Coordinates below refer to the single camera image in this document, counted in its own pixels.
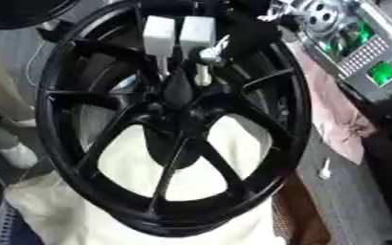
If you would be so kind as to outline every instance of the white block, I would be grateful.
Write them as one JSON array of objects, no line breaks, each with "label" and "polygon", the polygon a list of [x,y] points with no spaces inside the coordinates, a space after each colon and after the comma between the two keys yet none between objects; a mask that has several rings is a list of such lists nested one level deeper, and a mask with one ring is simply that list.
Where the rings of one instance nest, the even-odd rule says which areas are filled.
[{"label": "white block", "polygon": [[148,16],[142,36],[148,55],[170,57],[175,44],[175,20]]},{"label": "white block", "polygon": [[183,54],[198,47],[212,47],[215,44],[215,19],[211,17],[187,16],[180,35]]}]

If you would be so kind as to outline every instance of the green display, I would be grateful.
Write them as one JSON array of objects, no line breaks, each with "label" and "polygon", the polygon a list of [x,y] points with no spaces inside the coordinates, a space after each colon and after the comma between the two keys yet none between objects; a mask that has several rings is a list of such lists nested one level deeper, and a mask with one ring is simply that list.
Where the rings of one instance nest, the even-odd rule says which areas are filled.
[{"label": "green display", "polygon": [[392,65],[381,61],[372,67],[367,75],[376,85],[382,87],[392,80]]},{"label": "green display", "polygon": [[367,43],[376,33],[360,20],[335,33],[329,41],[319,43],[320,48],[333,60],[340,62]]}]

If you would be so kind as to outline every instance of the white towel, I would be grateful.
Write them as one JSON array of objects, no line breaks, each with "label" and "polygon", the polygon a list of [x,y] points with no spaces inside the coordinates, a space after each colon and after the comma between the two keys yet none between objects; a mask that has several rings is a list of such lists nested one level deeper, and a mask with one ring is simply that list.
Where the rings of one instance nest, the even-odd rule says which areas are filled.
[{"label": "white towel", "polygon": [[[224,117],[208,139],[241,177],[250,175],[271,145],[270,135],[239,117]],[[123,187],[142,195],[154,189],[162,168],[147,155],[140,127],[122,132],[102,154],[99,169]],[[221,175],[204,159],[179,170],[167,194],[170,200],[197,199],[226,188]],[[258,245],[285,244],[275,237],[271,199],[211,232],[187,238],[162,238],[136,232],[77,195],[53,172],[15,186],[7,199],[46,245]]]}]

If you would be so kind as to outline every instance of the black wheel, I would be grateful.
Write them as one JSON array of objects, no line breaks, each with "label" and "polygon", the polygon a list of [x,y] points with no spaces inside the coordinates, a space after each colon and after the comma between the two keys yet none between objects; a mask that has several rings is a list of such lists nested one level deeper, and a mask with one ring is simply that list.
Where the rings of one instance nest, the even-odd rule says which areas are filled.
[{"label": "black wheel", "polygon": [[[174,78],[159,80],[153,57],[142,50],[145,18],[167,15],[180,22],[183,16],[200,14],[204,8],[190,1],[122,1],[105,7],[77,24],[57,44],[40,81],[39,135],[58,172],[84,198],[144,233],[201,234],[249,211],[281,187],[297,167],[308,141],[308,88],[283,43],[213,69],[212,84],[203,88],[194,85],[194,66],[181,62],[177,52],[170,62]],[[218,36],[227,29],[226,23],[219,23]],[[111,92],[131,76],[136,80],[132,91]],[[171,86],[189,95],[174,100],[168,96]],[[113,112],[87,150],[81,144],[77,122],[86,105]],[[207,140],[210,128],[229,114],[260,125],[272,136],[269,152],[245,179]],[[162,177],[149,197],[117,185],[98,169],[103,150],[134,124],[143,126],[150,154],[163,166]],[[167,154],[156,154],[156,148]],[[174,172],[201,156],[223,176],[227,189],[198,200],[167,200],[165,193]]]}]

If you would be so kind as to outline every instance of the pink cloth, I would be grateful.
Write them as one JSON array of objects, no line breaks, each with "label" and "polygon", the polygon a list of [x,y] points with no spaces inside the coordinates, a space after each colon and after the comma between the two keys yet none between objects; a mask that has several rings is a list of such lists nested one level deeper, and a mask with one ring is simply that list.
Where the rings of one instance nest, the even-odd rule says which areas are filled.
[{"label": "pink cloth", "polygon": [[297,42],[289,44],[302,67],[311,92],[313,123],[324,142],[359,165],[364,149],[361,137],[376,129],[342,94],[335,79],[316,64]]}]

